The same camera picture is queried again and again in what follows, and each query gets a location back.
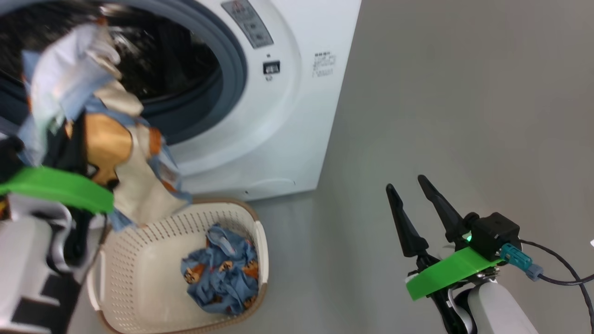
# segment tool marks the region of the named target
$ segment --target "basket rim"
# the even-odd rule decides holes
[[[240,201],[235,198],[224,198],[224,197],[222,197],[222,198],[193,198],[192,199],[192,204],[209,204],[209,203],[236,204],[238,206],[241,206],[243,209],[245,209],[252,216],[254,222],[260,222],[260,218],[258,217],[258,214],[255,212],[255,210],[244,201]],[[103,238],[100,243],[101,247],[104,246],[105,241],[107,240],[107,237],[110,234],[110,232],[111,232],[111,226],[106,228],[105,232],[103,233]],[[247,311],[243,312],[242,314],[237,315],[236,317],[234,317],[232,319],[229,319],[229,320],[226,320],[226,321],[223,321],[220,323],[216,323],[216,324],[210,324],[207,326],[195,327],[192,329],[185,329],[185,330],[178,330],[175,332],[163,332],[163,333],[158,333],[158,334],[201,334],[201,333],[210,332],[212,330],[220,329],[223,327],[227,327],[232,324],[237,324],[237,323],[243,322],[247,318],[251,317],[259,309],[260,305],[264,301],[264,296],[266,295],[267,288],[268,288],[268,282],[264,282],[262,284],[262,286],[260,287],[260,290],[258,292],[258,297],[256,298],[254,305],[252,305],[252,307],[250,307]],[[96,311],[96,314],[97,314],[97,317],[99,318],[99,322],[103,326],[104,330],[107,331],[107,333],[109,333],[109,334],[124,334],[124,333],[116,330],[115,328],[113,328],[111,326],[111,324],[109,324],[109,322],[105,318],[105,315],[103,314],[103,310]]]

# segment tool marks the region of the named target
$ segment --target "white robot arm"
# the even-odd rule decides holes
[[[65,334],[98,240],[82,240],[85,252],[71,257],[67,239],[81,224],[68,208],[8,197],[11,217],[0,222],[0,333]],[[105,217],[91,223],[105,227]]]
[[[409,273],[407,289],[414,300],[422,297],[433,300],[448,334],[538,334],[513,296],[495,279],[504,264],[520,268],[533,281],[543,279],[558,285],[580,285],[594,334],[592,302],[583,285],[594,280],[594,275],[580,279],[557,253],[520,240],[520,227],[499,213],[485,218],[470,213],[462,218],[427,177],[420,175],[418,180],[425,197],[439,214],[447,241],[453,243],[456,250],[443,260],[427,253],[427,241],[419,236],[406,216],[402,200],[391,184],[386,187],[386,193],[402,252],[405,257],[416,257],[418,269]],[[522,243],[555,256],[576,280],[562,282],[544,276],[543,269],[521,251]],[[454,296],[455,291],[468,284],[474,287]]]

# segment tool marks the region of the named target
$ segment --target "laundry basket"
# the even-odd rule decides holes
[[[206,232],[216,223],[247,237],[258,253],[258,297],[238,316],[204,312],[179,270],[182,258],[206,247]],[[235,200],[196,201],[160,222],[111,232],[87,277],[91,305],[115,334],[193,334],[241,322],[262,303],[267,282],[264,229],[255,212]]]

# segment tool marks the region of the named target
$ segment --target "teal connector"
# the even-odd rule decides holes
[[[523,272],[527,272],[532,265],[532,259],[512,244],[505,244],[501,247],[500,257],[505,262],[520,268]]]

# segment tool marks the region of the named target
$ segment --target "black cable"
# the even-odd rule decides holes
[[[564,285],[564,286],[575,286],[575,285],[582,285],[584,283],[588,283],[591,281],[594,281],[594,275],[590,275],[586,278],[583,279],[578,279],[577,281],[558,281],[556,279],[552,279],[549,278],[543,274],[538,275],[538,277],[540,277],[543,281],[545,282],[549,282],[549,283],[553,283],[553,284],[557,284],[557,285]]]
[[[539,245],[535,242],[531,242],[531,241],[526,241],[526,240],[520,240],[520,242],[522,244],[526,244],[526,245],[530,245],[530,246],[534,246],[536,248],[540,248],[541,250],[546,251],[547,253],[549,253],[550,255],[554,256],[557,258],[557,260],[559,260],[571,273],[571,275],[573,276],[573,278],[575,278],[577,281],[580,281],[580,276],[577,274],[576,270],[573,269],[573,267],[569,264],[569,262],[567,262],[561,255],[557,254],[556,252],[542,246]],[[543,281],[549,282],[550,278],[544,276],[543,274],[538,275]],[[586,306],[588,307],[588,314],[590,314],[590,327],[592,328],[592,334],[594,334],[594,307],[592,307],[592,300],[590,299],[590,295],[588,294],[588,291],[586,290],[586,287],[584,286],[583,283],[579,284],[580,286],[580,290],[582,290],[582,295],[584,295],[584,301],[586,302]]]

